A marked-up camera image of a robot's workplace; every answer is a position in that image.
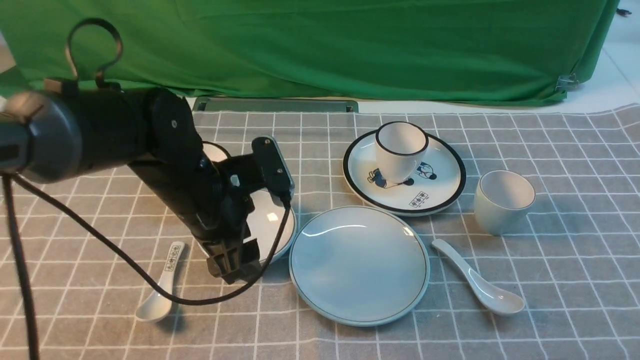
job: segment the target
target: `saucer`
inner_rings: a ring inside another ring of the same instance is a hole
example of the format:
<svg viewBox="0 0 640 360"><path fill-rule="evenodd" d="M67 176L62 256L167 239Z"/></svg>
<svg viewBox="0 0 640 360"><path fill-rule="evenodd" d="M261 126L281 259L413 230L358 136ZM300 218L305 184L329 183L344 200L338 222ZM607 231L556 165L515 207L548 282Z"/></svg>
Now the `saucer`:
<svg viewBox="0 0 640 360"><path fill-rule="evenodd" d="M376 132L362 135L342 160L349 187L369 204L404 217L437 213L453 204L465 187L465 166L451 146L427 135L424 159L403 184L388 184L382 178L376 164Z"/></svg>
<svg viewBox="0 0 640 360"><path fill-rule="evenodd" d="M321 315L351 326L404 316L429 283L429 256L409 225L382 210L346 206L308 222L291 245L289 273Z"/></svg>
<svg viewBox="0 0 640 360"><path fill-rule="evenodd" d="M211 161L219 162L229 157L227 150L215 143L202 142L202 149ZM271 251L271 247L275 241L280 222L284 216L284 205L279 199L274 199L265 189L252 193L251 199L253 200L255 210L250 213L246 219L249 225L249 231L251 231L251 236L244 240L245 242L254 238L258 240L260 263L263 263L267 255L269 255L269 251ZM291 239L296 233L296 227L296 216L293 213L293 209L291 209L280 243L276 248L271 262L276 261L289 250ZM200 250L202 250L206 256L209 256L202 246L200 246Z"/></svg>

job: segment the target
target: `spoon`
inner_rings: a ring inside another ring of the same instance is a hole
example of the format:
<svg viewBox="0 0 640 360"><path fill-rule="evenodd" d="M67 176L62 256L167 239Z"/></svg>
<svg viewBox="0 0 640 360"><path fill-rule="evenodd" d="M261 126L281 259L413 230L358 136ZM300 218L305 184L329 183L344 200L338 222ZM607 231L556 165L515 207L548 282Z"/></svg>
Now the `spoon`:
<svg viewBox="0 0 640 360"><path fill-rule="evenodd" d="M169 248L169 254L167 255L166 262L164 263L164 270L158 281L158 285L173 295L173 277L175 275L175 269L178 266L178 259L184 250L185 244L182 241L174 241ZM149 297L138 306L136 310L136 318L139 322L158 322L165 318L169 311L171 311L171 305L173 303L166 297L158 294L154 291Z"/></svg>
<svg viewBox="0 0 640 360"><path fill-rule="evenodd" d="M478 300L492 313L509 316L520 312L524 308L522 297L509 291L500 289L484 280L446 241L433 240L431 246L445 254L465 276Z"/></svg>

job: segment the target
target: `cup with black rim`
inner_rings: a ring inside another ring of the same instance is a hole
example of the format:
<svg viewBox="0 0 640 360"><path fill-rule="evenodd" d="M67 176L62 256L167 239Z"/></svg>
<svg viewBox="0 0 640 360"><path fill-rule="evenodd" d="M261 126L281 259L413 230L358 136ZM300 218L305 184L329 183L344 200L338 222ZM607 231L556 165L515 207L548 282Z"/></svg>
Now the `cup with black rim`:
<svg viewBox="0 0 640 360"><path fill-rule="evenodd" d="M388 122L376 131L376 162L388 182L401 184L418 168L429 136L410 122Z"/></svg>

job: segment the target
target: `white floor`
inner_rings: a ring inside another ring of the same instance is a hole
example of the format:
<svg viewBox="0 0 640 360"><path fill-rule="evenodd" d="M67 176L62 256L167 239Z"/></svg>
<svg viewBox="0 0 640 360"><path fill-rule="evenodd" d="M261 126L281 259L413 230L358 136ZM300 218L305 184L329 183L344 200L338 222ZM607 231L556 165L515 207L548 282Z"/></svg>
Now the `white floor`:
<svg viewBox="0 0 640 360"><path fill-rule="evenodd" d="M535 113L591 113L640 103L640 0L621 0L628 17L616 15L593 77L568 94L562 103L544 108L518 108ZM0 46L0 72L6 48ZM4 99L0 97L0 108ZM433 101L358 101L360 113L495 113L514 108L491 108Z"/></svg>

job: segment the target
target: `green backdrop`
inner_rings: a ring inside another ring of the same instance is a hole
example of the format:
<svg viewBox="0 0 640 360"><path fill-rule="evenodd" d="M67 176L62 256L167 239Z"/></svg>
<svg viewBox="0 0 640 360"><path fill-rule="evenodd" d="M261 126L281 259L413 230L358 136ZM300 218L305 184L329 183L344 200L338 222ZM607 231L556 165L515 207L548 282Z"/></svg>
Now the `green backdrop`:
<svg viewBox="0 0 640 360"><path fill-rule="evenodd" d="M17 68L0 94L71 77L70 28L102 17L124 57L107 77L186 95L428 99L544 105L559 76L589 79L618 0L7 0L0 29ZM74 40L82 79L115 46Z"/></svg>

